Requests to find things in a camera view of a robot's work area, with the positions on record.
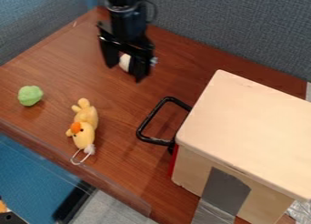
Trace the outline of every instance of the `black handle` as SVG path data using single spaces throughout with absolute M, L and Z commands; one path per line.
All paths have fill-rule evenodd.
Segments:
M 143 131 L 145 129 L 145 127 L 148 125 L 148 123 L 153 119 L 153 117 L 156 115 L 156 113 L 161 109 L 161 107 L 167 103 L 167 102 L 172 102 L 175 103 L 177 105 L 179 105 L 181 108 L 183 108 L 184 110 L 190 112 L 191 111 L 191 107 L 187 104 L 185 104 L 184 102 L 180 101 L 179 99 L 175 98 L 175 97 L 165 97 L 163 98 L 156 106 L 155 108 L 150 112 L 150 114 L 146 117 L 146 119 L 143 121 L 143 123 L 138 127 L 137 131 L 136 131 L 136 135 L 139 139 L 141 139 L 142 141 L 151 143 L 151 144 L 157 144 L 160 146 L 167 146 L 167 147 L 173 147 L 175 144 L 175 140 L 174 138 L 171 140 L 166 140 L 166 139 L 159 139 L 156 137 L 147 137 L 143 135 Z

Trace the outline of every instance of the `stuffed duck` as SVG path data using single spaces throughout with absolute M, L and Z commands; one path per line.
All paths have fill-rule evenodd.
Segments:
M 65 132 L 68 137 L 72 137 L 75 145 L 78 147 L 76 153 L 71 157 L 70 161 L 74 165 L 83 163 L 90 155 L 95 154 L 95 130 L 98 126 L 98 115 L 95 107 L 90 105 L 86 98 L 78 100 L 77 105 L 71 108 L 76 113 L 74 123 Z M 81 161 L 76 162 L 76 155 L 83 150 L 87 155 Z

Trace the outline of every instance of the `green foam ball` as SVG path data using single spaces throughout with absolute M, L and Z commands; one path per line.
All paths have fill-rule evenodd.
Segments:
M 44 92 L 37 86 L 21 87 L 18 91 L 18 100 L 23 106 L 32 106 L 39 102 Z

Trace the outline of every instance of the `gray floor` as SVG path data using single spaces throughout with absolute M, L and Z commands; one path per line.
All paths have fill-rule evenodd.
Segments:
M 71 224 L 156 224 L 102 191 L 97 191 L 80 209 Z

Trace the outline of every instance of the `brown tabletop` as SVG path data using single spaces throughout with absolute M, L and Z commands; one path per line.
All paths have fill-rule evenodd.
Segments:
M 155 43 L 159 63 L 150 77 L 136 84 L 120 68 L 105 66 L 95 26 L 105 18 L 104 9 L 90 11 L 1 67 L 1 131 L 125 203 L 144 209 L 143 202 L 114 184 L 127 189 L 150 204 L 151 218 L 160 223 L 190 223 L 199 198 L 167 176 L 171 156 L 166 148 L 135 136 L 156 103 L 173 96 L 192 106 L 217 69 L 301 98 L 306 95 L 306 82 L 150 26 L 148 36 Z M 25 85 L 40 86 L 44 100 L 33 107 L 19 105 L 16 94 Z M 68 162 L 76 147 L 65 136 L 74 116 L 70 107 L 80 97 L 88 98 L 100 116 L 97 151 L 86 167 Z M 146 134 L 171 138 L 185 115 L 168 105 Z

